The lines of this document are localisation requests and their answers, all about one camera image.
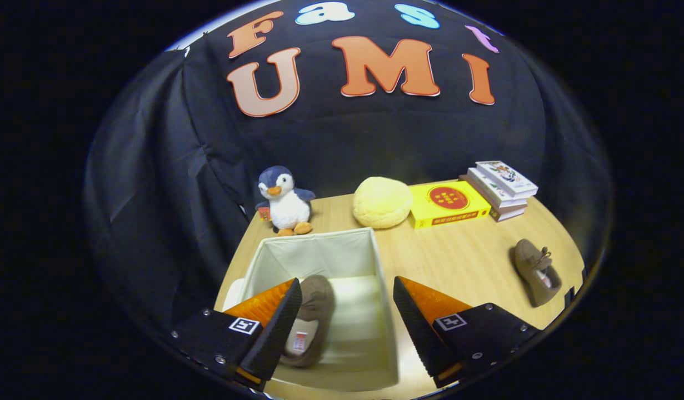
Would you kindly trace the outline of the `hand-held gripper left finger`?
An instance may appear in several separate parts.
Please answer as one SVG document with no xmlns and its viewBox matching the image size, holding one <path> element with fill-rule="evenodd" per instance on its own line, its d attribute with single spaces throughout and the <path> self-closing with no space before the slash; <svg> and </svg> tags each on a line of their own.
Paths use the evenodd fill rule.
<svg viewBox="0 0 684 400">
<path fill-rule="evenodd" d="M 169 345 L 210 375 L 262 392 L 301 302 L 299 279 L 289 279 L 227 311 L 199 311 L 171 330 Z"/>
</svg>

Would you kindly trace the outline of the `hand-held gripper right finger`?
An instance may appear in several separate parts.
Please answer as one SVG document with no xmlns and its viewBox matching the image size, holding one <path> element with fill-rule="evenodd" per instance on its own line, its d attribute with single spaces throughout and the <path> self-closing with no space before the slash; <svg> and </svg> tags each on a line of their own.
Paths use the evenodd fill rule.
<svg viewBox="0 0 684 400">
<path fill-rule="evenodd" d="M 492 302 L 471 307 L 402 276 L 393 282 L 393 301 L 438 389 L 489 372 L 540 332 Z"/>
</svg>

